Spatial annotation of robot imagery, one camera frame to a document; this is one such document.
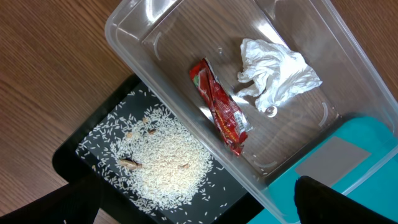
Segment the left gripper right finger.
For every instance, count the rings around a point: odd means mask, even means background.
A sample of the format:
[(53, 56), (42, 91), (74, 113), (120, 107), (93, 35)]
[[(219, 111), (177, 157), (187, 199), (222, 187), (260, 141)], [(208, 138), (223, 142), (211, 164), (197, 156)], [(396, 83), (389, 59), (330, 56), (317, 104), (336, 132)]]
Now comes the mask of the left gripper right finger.
[(295, 182), (294, 202), (301, 224), (396, 224), (309, 176)]

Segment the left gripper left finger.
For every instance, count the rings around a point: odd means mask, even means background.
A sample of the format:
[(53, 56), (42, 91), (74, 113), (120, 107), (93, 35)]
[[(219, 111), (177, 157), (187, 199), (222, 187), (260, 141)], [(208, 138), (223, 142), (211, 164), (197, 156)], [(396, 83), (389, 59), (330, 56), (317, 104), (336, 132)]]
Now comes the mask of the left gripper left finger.
[(1, 217), (1, 223), (93, 223), (103, 184), (95, 175), (71, 182)]

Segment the pile of rice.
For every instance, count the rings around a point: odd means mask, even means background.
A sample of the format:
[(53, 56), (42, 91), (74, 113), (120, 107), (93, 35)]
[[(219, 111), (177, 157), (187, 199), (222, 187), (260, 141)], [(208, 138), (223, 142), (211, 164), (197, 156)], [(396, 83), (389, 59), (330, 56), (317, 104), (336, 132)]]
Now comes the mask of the pile of rice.
[(145, 213), (189, 204), (215, 160), (169, 109), (144, 116), (111, 151)]

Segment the red snack wrapper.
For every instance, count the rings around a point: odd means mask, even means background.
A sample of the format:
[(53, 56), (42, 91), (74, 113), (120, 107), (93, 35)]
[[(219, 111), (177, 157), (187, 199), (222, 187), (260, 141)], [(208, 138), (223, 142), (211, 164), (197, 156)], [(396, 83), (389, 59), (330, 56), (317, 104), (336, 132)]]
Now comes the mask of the red snack wrapper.
[(201, 59), (189, 75), (206, 102), (224, 143), (236, 156), (240, 156), (248, 131), (252, 129), (246, 115), (223, 88), (207, 58)]

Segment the white tissue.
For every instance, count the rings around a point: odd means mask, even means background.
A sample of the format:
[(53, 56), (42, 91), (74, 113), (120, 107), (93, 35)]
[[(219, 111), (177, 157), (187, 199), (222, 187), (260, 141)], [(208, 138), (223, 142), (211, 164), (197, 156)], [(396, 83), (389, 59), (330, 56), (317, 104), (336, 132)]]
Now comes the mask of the white tissue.
[(240, 45), (243, 70), (238, 82), (253, 84), (237, 92), (237, 96), (252, 96), (255, 107), (265, 112), (271, 106), (281, 106), (296, 95), (322, 84), (302, 54), (282, 44), (265, 40), (243, 39)]

